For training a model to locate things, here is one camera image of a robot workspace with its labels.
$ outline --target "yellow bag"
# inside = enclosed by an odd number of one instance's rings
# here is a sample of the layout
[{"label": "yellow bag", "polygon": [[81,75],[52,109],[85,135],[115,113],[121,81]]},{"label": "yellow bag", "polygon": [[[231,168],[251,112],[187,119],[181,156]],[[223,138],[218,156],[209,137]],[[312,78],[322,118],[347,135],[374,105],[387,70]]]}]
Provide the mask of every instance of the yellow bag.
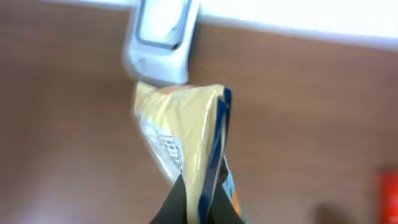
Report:
[{"label": "yellow bag", "polygon": [[166,178],[174,183],[182,174],[189,224],[206,219],[221,164],[228,170],[223,188],[242,218],[224,155],[230,109],[231,91],[222,85],[136,86],[134,114]]}]

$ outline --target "white plastic object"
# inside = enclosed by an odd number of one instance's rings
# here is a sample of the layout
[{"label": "white plastic object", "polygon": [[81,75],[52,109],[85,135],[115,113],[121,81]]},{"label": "white plastic object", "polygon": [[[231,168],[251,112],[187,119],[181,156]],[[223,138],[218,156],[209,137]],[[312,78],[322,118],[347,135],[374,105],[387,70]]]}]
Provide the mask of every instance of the white plastic object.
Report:
[{"label": "white plastic object", "polygon": [[188,82],[188,54],[199,0],[141,0],[132,12],[124,65],[157,86]]}]

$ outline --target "red object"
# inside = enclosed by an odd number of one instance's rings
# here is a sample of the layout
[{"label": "red object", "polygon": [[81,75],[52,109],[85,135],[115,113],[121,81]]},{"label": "red object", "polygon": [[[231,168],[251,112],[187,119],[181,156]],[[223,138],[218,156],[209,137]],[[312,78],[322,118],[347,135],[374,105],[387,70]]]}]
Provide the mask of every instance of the red object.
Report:
[{"label": "red object", "polygon": [[398,170],[382,174],[381,194],[381,224],[398,224]]}]

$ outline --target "packaging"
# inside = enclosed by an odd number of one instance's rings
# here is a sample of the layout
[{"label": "packaging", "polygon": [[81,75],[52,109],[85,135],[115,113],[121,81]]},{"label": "packaging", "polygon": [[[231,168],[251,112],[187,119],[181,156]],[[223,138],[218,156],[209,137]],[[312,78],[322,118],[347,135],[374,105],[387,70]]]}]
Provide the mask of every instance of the packaging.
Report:
[{"label": "packaging", "polygon": [[222,85],[137,84],[134,114],[165,177],[174,183],[182,174],[189,224],[205,223],[217,181],[244,220],[224,154],[230,109],[231,91]]},{"label": "packaging", "polygon": [[398,223],[398,170],[381,174],[381,224]]}]

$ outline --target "snack bag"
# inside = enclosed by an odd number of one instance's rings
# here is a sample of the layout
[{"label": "snack bag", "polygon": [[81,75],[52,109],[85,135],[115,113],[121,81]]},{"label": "snack bag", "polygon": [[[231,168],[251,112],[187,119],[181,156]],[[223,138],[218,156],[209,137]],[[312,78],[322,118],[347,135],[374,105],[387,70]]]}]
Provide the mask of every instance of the snack bag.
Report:
[{"label": "snack bag", "polygon": [[165,177],[174,183],[182,174],[189,224],[205,223],[217,181],[243,219],[224,155],[230,109],[231,91],[222,85],[137,84],[134,114]]}]

